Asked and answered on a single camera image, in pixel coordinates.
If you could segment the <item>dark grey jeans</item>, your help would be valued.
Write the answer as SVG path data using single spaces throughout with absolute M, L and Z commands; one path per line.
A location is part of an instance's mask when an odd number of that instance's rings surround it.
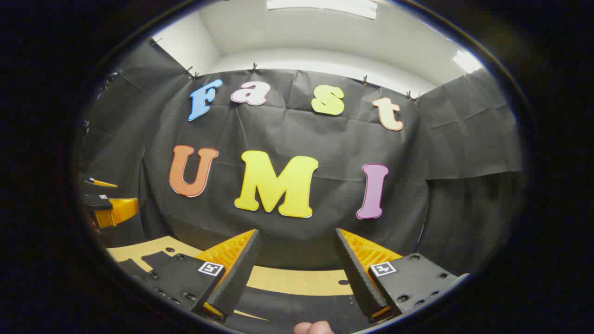
M 142 260 L 144 256 L 157 252 L 168 256 L 200 254 L 172 247 L 152 252 L 134 252 L 123 247 L 110 249 L 109 252 L 121 268 L 136 280 L 152 269 Z M 216 322 L 248 334 L 278 332 L 302 321 L 328 321 L 338 334 L 370 326 L 357 306 L 350 286 L 340 285 L 340 281 L 346 280 L 343 271 L 278 270 L 259 266 L 257 260 L 258 257 L 235 311 L 224 322 Z

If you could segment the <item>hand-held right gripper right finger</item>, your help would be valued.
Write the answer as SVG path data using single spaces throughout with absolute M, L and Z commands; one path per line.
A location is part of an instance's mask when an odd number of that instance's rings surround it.
M 418 252 L 399 255 L 340 228 L 334 240 L 355 300 L 371 323 L 430 304 L 469 276 L 455 275 Z

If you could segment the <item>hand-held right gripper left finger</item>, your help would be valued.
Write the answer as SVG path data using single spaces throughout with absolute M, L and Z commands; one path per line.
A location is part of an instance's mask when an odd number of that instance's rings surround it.
M 157 252 L 142 257 L 152 269 L 138 280 L 180 309 L 224 322 L 242 297 L 260 244 L 259 231 L 249 230 L 196 256 Z

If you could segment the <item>black backdrop cloth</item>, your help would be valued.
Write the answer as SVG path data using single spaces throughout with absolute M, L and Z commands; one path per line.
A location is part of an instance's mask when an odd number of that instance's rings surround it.
M 420 252 L 456 275 L 505 244 L 522 202 L 517 122 L 484 69 L 417 102 L 377 85 L 299 70 L 229 71 L 190 80 L 145 44 L 89 108 L 83 173 L 140 201 L 132 241 L 171 236 L 205 250 L 257 229 L 258 265 L 335 270 L 335 228 L 394 252 Z M 310 218 L 234 200 L 248 150 L 276 173 L 318 161 Z

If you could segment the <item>ceiling light panel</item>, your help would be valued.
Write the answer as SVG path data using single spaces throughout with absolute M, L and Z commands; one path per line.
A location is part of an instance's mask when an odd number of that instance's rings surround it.
M 469 53 L 468 51 L 456 51 L 456 54 L 452 58 L 452 61 L 467 74 L 471 74 L 484 68 L 483 63 L 481 63 L 479 59 L 477 59 L 473 54 Z

